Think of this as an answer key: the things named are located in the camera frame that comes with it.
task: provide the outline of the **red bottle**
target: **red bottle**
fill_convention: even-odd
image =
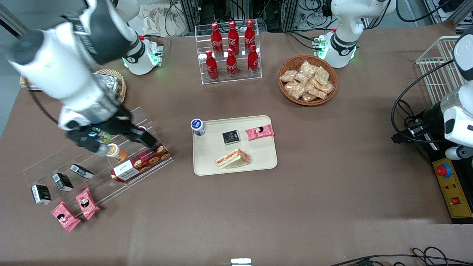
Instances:
[[[205,65],[207,66],[207,72],[209,73],[210,80],[216,81],[219,79],[219,71],[217,70],[217,61],[212,57],[212,51],[207,50],[207,59],[205,60]]]
[[[227,57],[227,73],[228,77],[234,79],[238,75],[237,69],[237,59],[235,58],[234,52],[232,48],[228,48],[228,57]]]
[[[245,53],[250,52],[250,46],[254,44],[254,28],[253,20],[249,19],[246,21],[246,31],[245,31]]]
[[[238,43],[238,32],[237,32],[237,23],[235,21],[230,21],[230,31],[228,32],[228,46],[233,49],[235,54],[240,53],[240,47]]]
[[[219,32],[219,25],[214,22],[211,24],[212,35],[210,40],[212,41],[213,52],[215,57],[223,57],[223,43],[222,43],[222,34]]]
[[[248,54],[248,75],[256,76],[258,73],[258,54],[256,53],[256,45],[250,45],[250,53]]]

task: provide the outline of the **brown tablecloth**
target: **brown tablecloth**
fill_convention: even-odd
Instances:
[[[107,65],[128,84],[125,105],[156,121],[175,161],[72,233],[33,203],[23,176],[70,142],[22,90],[0,141],[0,263],[208,266],[250,257],[255,266],[328,265],[427,245],[473,260],[473,226],[450,224],[429,165],[390,139],[392,104],[420,75],[414,60],[453,34],[453,23],[365,31],[355,59],[336,70],[337,94],[318,107],[280,92],[281,64],[309,52],[284,34],[261,35],[258,80],[202,86],[192,37],[173,39],[163,67],[145,76],[120,60]],[[56,100],[40,100],[57,116]],[[406,100],[415,111],[429,106],[421,86]],[[190,120],[250,115],[272,119],[277,167],[196,176]]]

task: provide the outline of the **acrylic display rack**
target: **acrylic display rack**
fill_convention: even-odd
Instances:
[[[143,112],[141,107],[134,109],[131,114],[133,124],[146,127],[147,131],[161,142],[156,134],[156,130],[152,126],[152,121]],[[120,149],[127,152],[127,158],[131,158],[147,149],[142,144],[131,142],[128,138],[121,135],[114,136],[108,143],[119,145]],[[52,202],[48,204],[51,210],[61,201],[64,201],[69,210],[76,217],[80,217],[82,212],[76,202],[76,196],[84,191],[85,188],[88,187],[90,189],[95,203],[101,205],[172,161],[173,158],[169,157],[147,170],[141,176],[127,183],[121,183],[111,178],[110,170],[122,162],[117,162],[115,158],[99,157],[84,148],[71,145],[28,167],[24,170],[24,174],[29,189],[36,184],[48,186],[52,198]],[[94,173],[94,177],[86,179],[77,175],[69,169],[72,164],[78,164],[87,168]],[[57,172],[68,176],[74,185],[73,190],[65,192],[57,188],[52,178],[53,174]]]
[[[205,65],[205,60],[207,55],[205,51],[211,50],[212,41],[210,40],[210,34],[212,29],[210,25],[199,25],[195,26],[195,43],[197,45],[197,58],[199,60],[199,68],[201,71],[201,80],[202,84],[211,84],[227,81],[236,81],[236,80],[250,80],[250,79],[260,79],[262,77],[262,67],[261,67],[261,47],[260,47],[260,31],[258,28],[258,23],[256,19],[254,22],[254,44],[256,45],[256,53],[258,54],[258,72],[255,76],[248,75],[248,55],[245,53],[245,31],[246,31],[246,21],[239,20],[236,22],[236,31],[239,36],[239,47],[240,54],[235,55],[236,64],[238,69],[238,75],[235,78],[230,79],[227,75],[227,49],[228,49],[228,31],[229,25],[228,22],[219,23],[219,30],[222,34],[222,43],[223,43],[223,57],[215,57],[217,61],[217,69],[219,71],[219,79],[216,81],[211,81],[210,76],[207,72],[207,66]]]

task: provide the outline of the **cookie box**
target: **cookie box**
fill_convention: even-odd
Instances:
[[[162,163],[169,157],[171,157],[171,154],[169,154],[161,143],[158,143],[158,149],[156,151],[146,149],[110,170],[110,175],[113,180],[126,183],[139,177],[141,174],[153,166]]]

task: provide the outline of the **pink snack package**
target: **pink snack package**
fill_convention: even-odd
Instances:
[[[100,210],[97,205],[95,205],[95,202],[90,195],[89,188],[86,188],[82,193],[77,195],[76,200],[87,220],[90,219],[96,211]]]
[[[79,219],[70,213],[63,201],[61,201],[61,203],[59,203],[59,205],[57,205],[57,207],[51,211],[51,214],[56,217],[56,219],[58,219],[67,233],[70,233],[72,229],[74,229],[74,227],[76,227],[76,225],[80,222]]]
[[[248,135],[248,141],[268,136],[274,136],[271,124],[245,130]]]

